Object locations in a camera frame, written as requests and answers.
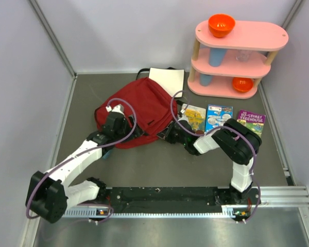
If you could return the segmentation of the blue snap wallet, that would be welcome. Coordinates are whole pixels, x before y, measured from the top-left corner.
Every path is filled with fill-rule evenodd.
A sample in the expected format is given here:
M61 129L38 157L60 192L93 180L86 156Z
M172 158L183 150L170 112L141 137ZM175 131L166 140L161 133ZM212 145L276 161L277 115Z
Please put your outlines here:
M106 152L103 156L102 156L102 159L103 160L106 160L111 154L111 150L109 150L108 152Z

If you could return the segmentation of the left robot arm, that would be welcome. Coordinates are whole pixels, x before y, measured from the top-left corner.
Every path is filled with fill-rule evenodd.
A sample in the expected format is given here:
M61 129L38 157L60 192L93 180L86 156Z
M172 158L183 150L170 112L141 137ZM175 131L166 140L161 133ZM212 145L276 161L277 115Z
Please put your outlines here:
M34 173L25 203L27 218L41 217L55 223L68 209L82 202L103 203L107 195L101 181L89 178L74 186L71 183L115 145L131 140L137 120L136 114L126 117L121 110L112 110L100 130L89 134L64 161L46 172Z

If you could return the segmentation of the red student backpack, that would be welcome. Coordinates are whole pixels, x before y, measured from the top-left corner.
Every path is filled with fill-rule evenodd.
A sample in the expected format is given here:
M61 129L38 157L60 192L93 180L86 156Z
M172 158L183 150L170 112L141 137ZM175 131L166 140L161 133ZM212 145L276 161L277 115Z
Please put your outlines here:
M133 107L137 128L141 131L140 137L132 137L131 140L116 144L119 149L131 149L158 140L157 134L170 124L173 120L172 114L177 114L177 103L164 88L148 77L137 78L110 96L95 110L94 118L99 130L109 115L107 105L115 107L121 104L125 108L125 115L132 115L132 110L126 103L117 101L118 98Z

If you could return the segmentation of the yellow Brideshead Revisited book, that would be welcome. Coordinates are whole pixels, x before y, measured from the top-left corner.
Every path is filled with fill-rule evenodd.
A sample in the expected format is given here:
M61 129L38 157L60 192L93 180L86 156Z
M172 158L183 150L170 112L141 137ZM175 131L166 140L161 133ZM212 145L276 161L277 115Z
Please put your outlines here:
M195 133L203 134L205 132L205 108L200 108L189 104L189 107L184 115L188 118L188 122Z

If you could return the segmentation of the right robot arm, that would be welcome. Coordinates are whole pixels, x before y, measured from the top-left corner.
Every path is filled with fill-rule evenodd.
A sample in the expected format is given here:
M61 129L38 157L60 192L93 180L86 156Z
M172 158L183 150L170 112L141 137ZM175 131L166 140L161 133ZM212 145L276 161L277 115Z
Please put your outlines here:
M237 204L249 197L252 187L254 159L262 144L261 138L237 120L230 118L223 126L207 134L196 134L186 117L171 123L157 137L170 143L180 143L191 155L202 155L220 148L233 162L229 185L230 198Z

